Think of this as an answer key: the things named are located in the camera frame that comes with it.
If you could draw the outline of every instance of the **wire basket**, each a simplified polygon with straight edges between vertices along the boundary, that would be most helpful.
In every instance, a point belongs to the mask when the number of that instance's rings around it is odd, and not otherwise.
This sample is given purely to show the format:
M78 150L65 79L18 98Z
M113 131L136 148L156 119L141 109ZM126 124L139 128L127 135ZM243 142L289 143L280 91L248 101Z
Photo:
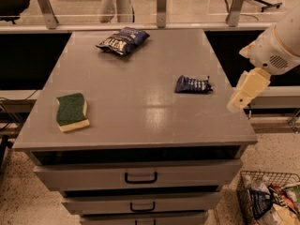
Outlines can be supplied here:
M257 172L257 171L241 171L240 179L237 184L237 198L240 204L240 208L242 211L242 216L244 223L247 225L254 225L257 222L254 219L252 214L252 205L251 200L248 195L248 189L245 188L242 177L245 175L250 175L253 181L257 179L262 179L264 175L268 176L269 183L277 184L282 187L286 184L299 182L300 178L297 174L294 173L282 173L282 172Z

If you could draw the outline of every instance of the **floor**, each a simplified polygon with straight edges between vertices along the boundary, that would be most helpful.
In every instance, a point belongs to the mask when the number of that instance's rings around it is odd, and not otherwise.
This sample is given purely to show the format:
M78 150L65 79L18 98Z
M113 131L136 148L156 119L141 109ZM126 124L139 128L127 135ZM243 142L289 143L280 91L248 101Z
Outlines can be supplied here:
M246 1L242 22L275 22L300 0L281 1L280 8L261 13L261 4ZM97 23L100 0L51 0L60 23ZM133 0L136 23L154 23L155 0ZM219 23L226 18L224 0L168 0L169 23ZM43 24L37 0L17 21L17 24ZM0 26L11 26L0 22ZM300 174L300 135L287 126L287 117L253 117L250 119L258 143L247 148L242 156L242 170ZM23 153L7 150L0 173L1 225L79 225L79 217L72 216L60 203L61 195L50 192L33 174L33 163ZM209 211L205 225L241 225L241 210L236 196L239 174L222 189L222 199L216 209Z

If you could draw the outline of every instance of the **green and yellow sponge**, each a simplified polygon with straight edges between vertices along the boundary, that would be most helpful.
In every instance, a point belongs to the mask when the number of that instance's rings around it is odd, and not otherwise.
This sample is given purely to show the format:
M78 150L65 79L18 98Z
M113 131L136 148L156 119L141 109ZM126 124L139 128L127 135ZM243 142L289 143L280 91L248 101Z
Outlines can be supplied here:
M86 100L81 93L57 97L58 111L56 122L62 132L84 128L90 125L85 117Z

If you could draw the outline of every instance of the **black drawer handle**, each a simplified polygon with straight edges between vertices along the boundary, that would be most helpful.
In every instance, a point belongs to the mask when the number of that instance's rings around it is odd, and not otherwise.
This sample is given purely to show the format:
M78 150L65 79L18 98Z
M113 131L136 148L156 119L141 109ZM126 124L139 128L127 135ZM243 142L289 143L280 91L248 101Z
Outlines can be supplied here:
M128 173L125 173L125 182L128 184L154 184L158 180L158 173L154 172L154 178L152 180L147 181L129 181L128 180Z
M157 225L157 221L154 219L153 220L153 225Z
M133 203L130 203L130 210L131 212L153 212L156 209L156 202L152 203L152 207L151 208L147 208L147 209L134 209L133 208Z

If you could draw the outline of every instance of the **white pants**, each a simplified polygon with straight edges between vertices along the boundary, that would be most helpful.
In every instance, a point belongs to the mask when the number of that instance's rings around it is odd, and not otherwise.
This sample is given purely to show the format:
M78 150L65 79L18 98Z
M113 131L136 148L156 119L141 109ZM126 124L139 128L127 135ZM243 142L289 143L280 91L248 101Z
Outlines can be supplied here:
M113 19L115 14L114 4L116 4L118 22L132 23L133 14L131 0L102 0L99 21L101 23L108 23Z

